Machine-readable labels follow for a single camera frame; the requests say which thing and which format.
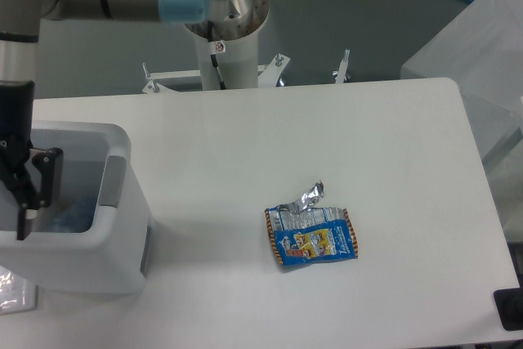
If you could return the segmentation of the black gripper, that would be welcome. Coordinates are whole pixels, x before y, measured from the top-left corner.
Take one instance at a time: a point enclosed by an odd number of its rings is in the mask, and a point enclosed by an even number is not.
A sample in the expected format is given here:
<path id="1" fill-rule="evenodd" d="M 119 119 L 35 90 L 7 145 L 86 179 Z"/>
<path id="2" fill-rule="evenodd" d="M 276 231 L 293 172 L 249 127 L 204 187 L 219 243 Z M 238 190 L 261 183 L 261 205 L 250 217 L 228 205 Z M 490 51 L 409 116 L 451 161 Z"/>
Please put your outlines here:
<path id="1" fill-rule="evenodd" d="M 34 88 L 33 81 L 1 83 L 1 180 L 6 186 L 18 181 L 17 240 L 25 240 L 41 226 L 42 213 L 59 199 L 62 177 L 62 149 L 31 149 Z M 25 167 L 29 158 L 40 174 L 38 189 Z"/>

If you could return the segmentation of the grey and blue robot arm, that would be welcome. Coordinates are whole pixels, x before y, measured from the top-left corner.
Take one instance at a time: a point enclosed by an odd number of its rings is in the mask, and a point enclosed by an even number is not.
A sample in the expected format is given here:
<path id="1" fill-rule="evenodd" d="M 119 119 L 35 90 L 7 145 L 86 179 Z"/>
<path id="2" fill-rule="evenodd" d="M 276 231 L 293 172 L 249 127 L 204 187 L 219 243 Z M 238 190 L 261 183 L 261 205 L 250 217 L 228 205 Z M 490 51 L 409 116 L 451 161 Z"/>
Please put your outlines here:
<path id="1" fill-rule="evenodd" d="M 31 141 L 37 48 L 42 20 L 159 21 L 195 24 L 212 0 L 1 0 L 1 181 L 16 203 L 16 237 L 60 190 L 63 153 Z"/>

